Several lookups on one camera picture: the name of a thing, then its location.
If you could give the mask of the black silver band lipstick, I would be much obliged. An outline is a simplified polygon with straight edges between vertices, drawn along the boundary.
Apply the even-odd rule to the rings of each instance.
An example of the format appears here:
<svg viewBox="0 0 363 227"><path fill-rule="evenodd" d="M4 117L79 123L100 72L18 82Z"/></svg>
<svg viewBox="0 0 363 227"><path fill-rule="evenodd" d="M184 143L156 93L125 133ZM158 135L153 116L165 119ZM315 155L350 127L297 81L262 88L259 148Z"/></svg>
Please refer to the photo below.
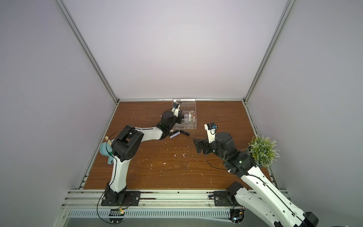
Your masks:
<svg viewBox="0 0 363 227"><path fill-rule="evenodd" d="M180 130L180 133L182 133L182 134L184 134L184 135L186 135L186 136L190 136L190 133L189 133L189 132L186 132L186 131L184 131L184 130Z"/></svg>

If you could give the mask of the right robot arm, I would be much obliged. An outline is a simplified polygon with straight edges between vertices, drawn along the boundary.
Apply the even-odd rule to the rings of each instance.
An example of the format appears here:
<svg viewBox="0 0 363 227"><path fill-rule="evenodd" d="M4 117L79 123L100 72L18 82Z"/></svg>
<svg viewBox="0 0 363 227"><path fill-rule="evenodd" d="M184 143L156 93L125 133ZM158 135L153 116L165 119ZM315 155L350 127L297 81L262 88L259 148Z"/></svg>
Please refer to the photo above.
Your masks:
<svg viewBox="0 0 363 227"><path fill-rule="evenodd" d="M223 161L226 170L244 181L252 190L240 186L232 195L235 202L252 211L270 227L316 227L319 219L315 214L303 211L287 199L270 182L260 167L245 151L237 149L233 138L227 132L208 134L207 139L194 139L198 153L214 154Z"/></svg>

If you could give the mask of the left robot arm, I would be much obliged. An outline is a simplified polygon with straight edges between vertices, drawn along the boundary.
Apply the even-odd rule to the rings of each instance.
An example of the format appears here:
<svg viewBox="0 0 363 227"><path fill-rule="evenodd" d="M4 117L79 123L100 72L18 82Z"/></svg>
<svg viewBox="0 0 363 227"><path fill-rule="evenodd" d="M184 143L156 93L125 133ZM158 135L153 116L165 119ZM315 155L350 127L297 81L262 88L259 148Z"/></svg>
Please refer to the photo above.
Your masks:
<svg viewBox="0 0 363 227"><path fill-rule="evenodd" d="M182 111L177 108L165 111L159 123L151 128L127 125L111 144L113 158L112 177L105 189L105 199L120 204L126 199L126 178L131 159L142 142L163 140L175 124L182 122Z"/></svg>

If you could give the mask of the small lavender lipstick tube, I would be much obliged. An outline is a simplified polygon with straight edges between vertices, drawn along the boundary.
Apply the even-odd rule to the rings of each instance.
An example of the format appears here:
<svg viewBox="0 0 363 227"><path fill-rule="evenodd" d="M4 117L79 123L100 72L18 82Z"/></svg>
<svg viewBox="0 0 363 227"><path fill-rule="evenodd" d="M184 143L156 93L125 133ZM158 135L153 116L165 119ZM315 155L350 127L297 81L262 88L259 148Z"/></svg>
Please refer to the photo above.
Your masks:
<svg viewBox="0 0 363 227"><path fill-rule="evenodd" d="M172 136L169 136L169 138L170 139L172 139L172 138L174 138L174 137L176 137L176 136L178 136L178 135L180 135L181 133L177 133L177 134L174 134L174 135L172 135Z"/></svg>

